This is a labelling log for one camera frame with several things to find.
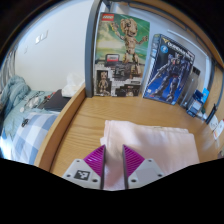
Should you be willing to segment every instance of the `box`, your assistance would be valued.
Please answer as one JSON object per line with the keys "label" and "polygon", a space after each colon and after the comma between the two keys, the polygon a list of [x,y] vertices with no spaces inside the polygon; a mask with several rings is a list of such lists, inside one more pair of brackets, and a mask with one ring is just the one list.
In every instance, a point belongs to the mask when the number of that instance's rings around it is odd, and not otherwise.
{"label": "box", "polygon": [[194,59],[195,55],[181,44],[162,34],[154,35],[143,97],[174,105],[192,72]]}
{"label": "box", "polygon": [[95,50],[94,95],[139,95],[149,30],[149,22],[133,16],[100,14]]}

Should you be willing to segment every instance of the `blanket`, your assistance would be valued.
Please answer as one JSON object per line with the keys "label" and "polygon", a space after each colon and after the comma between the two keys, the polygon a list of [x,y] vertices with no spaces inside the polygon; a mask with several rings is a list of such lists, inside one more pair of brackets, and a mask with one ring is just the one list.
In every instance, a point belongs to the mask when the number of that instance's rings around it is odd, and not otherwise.
{"label": "blanket", "polygon": [[14,75],[7,82],[0,99],[0,114],[4,111],[4,118],[7,117],[24,96],[30,91],[22,77]]}

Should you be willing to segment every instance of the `electrical outlet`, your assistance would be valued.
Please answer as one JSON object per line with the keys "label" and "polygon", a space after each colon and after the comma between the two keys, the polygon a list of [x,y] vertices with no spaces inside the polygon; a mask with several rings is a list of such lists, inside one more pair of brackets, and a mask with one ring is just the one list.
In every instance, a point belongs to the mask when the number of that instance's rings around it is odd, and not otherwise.
{"label": "electrical outlet", "polygon": [[28,46],[25,47],[24,49],[24,54],[27,52]]}

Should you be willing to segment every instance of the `figure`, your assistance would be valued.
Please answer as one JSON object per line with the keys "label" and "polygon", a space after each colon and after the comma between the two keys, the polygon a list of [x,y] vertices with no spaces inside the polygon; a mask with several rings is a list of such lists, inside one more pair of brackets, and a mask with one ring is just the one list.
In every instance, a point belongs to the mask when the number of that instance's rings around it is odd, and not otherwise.
{"label": "figure", "polygon": [[141,68],[139,66],[139,58],[138,55],[135,53],[135,45],[136,44],[142,44],[143,42],[148,41],[148,36],[142,37],[141,41],[137,41],[135,36],[138,32],[137,23],[133,19],[122,19],[120,26],[122,32],[125,34],[124,36],[121,36],[120,33],[117,31],[118,25],[115,22],[112,22],[111,24],[112,30],[115,31],[115,34],[125,42],[126,47],[126,53],[123,58],[123,63],[129,62],[129,55],[133,55],[132,61],[135,64],[135,75],[141,74]]}
{"label": "figure", "polygon": [[100,93],[105,92],[108,87],[108,83],[106,81],[107,72],[101,72],[101,80],[99,82]]}
{"label": "figure", "polygon": [[172,102],[174,99],[175,91],[179,87],[185,71],[189,70],[189,67],[190,63],[185,59],[184,56],[175,53],[175,57],[173,57],[173,55],[169,54],[168,63],[157,70],[157,74],[148,84],[149,86],[155,79],[161,77],[163,73],[166,73],[161,85],[153,94],[150,95],[150,97],[161,97],[163,95],[163,91],[169,85],[170,79],[173,78],[170,84],[170,92],[166,97],[167,102]]}

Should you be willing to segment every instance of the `toy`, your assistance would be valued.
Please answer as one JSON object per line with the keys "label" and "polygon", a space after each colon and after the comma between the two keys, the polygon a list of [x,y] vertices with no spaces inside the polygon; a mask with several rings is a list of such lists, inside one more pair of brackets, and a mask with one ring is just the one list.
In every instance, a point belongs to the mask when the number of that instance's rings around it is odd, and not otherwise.
{"label": "toy", "polygon": [[175,105],[192,72],[195,55],[162,34],[152,40],[149,73],[143,83],[143,98]]}
{"label": "toy", "polygon": [[133,55],[132,61],[135,64],[135,75],[141,74],[141,69],[139,66],[139,58],[138,55],[135,53],[135,45],[136,44],[142,44],[143,42],[148,41],[148,36],[142,37],[141,41],[137,41],[135,36],[138,32],[137,23],[132,19],[121,19],[121,30],[125,34],[125,36],[120,35],[118,32],[118,24],[115,22],[110,23],[112,30],[115,32],[115,34],[125,42],[126,47],[126,53],[123,58],[123,63],[129,62],[129,55]]}
{"label": "toy", "polygon": [[189,71],[190,63],[187,61],[185,56],[182,56],[175,52],[175,57],[171,54],[168,55],[168,63],[157,70],[157,74],[148,84],[150,85],[155,79],[160,78],[162,74],[166,73],[161,85],[155,90],[150,97],[161,97],[163,91],[169,85],[170,79],[172,82],[170,84],[170,92],[166,96],[167,102],[172,102],[174,99],[174,94],[176,89],[179,87],[185,70]]}
{"label": "toy", "polygon": [[101,80],[99,82],[100,93],[105,92],[106,88],[108,87],[106,78],[107,78],[107,72],[104,72],[104,71],[101,72]]}

